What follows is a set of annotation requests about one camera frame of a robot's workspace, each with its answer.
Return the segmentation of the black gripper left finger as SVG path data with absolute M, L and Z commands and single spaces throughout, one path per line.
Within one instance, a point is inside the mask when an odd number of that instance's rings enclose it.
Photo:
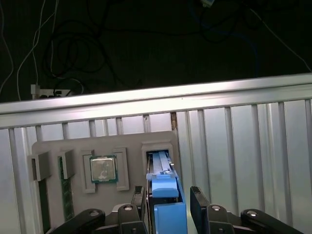
M 51 234 L 146 234 L 145 188 L 135 186 L 128 204 L 119 204 L 108 215 L 99 209 L 87 209 L 52 230 Z

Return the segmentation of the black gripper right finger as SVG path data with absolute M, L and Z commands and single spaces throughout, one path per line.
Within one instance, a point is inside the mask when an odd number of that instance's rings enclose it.
M 243 210 L 240 216 L 210 203 L 201 189 L 190 188 L 190 211 L 199 234 L 299 234 L 299 230 L 257 209 Z

